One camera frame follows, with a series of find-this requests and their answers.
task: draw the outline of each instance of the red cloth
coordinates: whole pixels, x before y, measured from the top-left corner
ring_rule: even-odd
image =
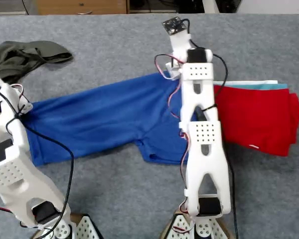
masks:
[[[279,156],[287,156],[296,142],[299,100],[288,89],[224,87],[216,103],[227,142]]]

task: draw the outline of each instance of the wooden cabinet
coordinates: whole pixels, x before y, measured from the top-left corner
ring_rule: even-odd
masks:
[[[125,14],[127,0],[36,0],[40,15]]]

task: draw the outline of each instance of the robotic arm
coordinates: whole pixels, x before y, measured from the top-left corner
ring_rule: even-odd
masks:
[[[185,223],[185,217],[178,215],[179,221],[174,221],[165,238],[174,238],[176,234],[187,239],[216,239],[217,232],[213,230],[218,223],[215,219],[229,213],[231,203],[228,165],[214,102],[213,53],[192,47],[191,36],[183,23],[186,20],[175,17],[163,22],[163,26],[173,48],[172,62],[168,62],[166,68],[171,80],[180,79],[182,89],[179,128],[188,140],[188,163],[186,200],[180,208],[186,208],[183,212],[190,222]],[[198,93],[194,91],[194,84],[199,85]],[[201,108],[206,121],[191,121],[195,107]],[[32,164],[25,131],[29,128],[19,119],[20,114],[31,109],[32,104],[23,96],[23,90],[20,92],[0,79],[0,197],[6,210],[24,227],[41,230],[39,239],[101,238],[88,217],[83,217],[78,224],[71,221],[67,204],[70,188],[64,198],[52,180]],[[216,194],[199,195],[206,174],[211,176]],[[39,200],[34,206],[31,205],[33,199]]]
[[[23,91],[0,79],[0,197],[6,211],[13,213],[21,226],[41,230],[38,238],[98,239],[89,217],[83,217],[78,227],[70,220],[70,188],[64,198],[31,162],[25,127],[18,117],[31,109]]]
[[[215,235],[208,228],[213,227],[215,218],[230,213],[231,202],[228,165],[214,101],[214,71],[211,63],[213,54],[211,50],[191,46],[191,36],[183,23],[186,20],[189,22],[188,19],[174,17],[162,23],[170,37],[172,55],[184,63],[179,64],[179,61],[174,59],[174,62],[166,63],[171,79],[180,78],[182,107],[179,128],[188,140],[184,190],[186,200],[183,204],[185,213],[191,220],[191,227],[188,230],[175,227],[174,231],[180,234],[189,233],[191,239],[216,238],[217,233]],[[194,90],[194,84],[199,86],[199,92]],[[201,108],[206,121],[191,121],[196,107]],[[207,174],[215,184],[217,194],[199,195],[199,187]],[[206,227],[205,231],[200,230],[202,225]]]

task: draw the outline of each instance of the gray fabric surface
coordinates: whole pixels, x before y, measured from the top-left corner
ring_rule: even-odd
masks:
[[[153,57],[171,51],[161,22],[171,14],[0,17],[0,43],[55,41],[74,54],[23,79],[32,101],[66,95],[155,72]],[[221,55],[229,80],[278,80],[299,96],[299,15],[183,15],[194,41]],[[215,78],[223,66],[215,60]],[[299,130],[289,157],[231,145],[241,239],[299,239]],[[65,192],[69,162],[40,167]],[[183,199],[177,166],[145,163],[136,146],[75,161],[69,204],[90,214],[113,238],[158,238]],[[225,217],[232,229],[232,215]],[[0,239],[27,238],[13,216],[0,212]]]

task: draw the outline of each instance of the olive green cloth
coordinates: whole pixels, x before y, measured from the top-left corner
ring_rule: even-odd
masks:
[[[5,41],[0,44],[0,78],[13,84],[44,63],[62,63],[72,58],[67,49],[52,41]]]

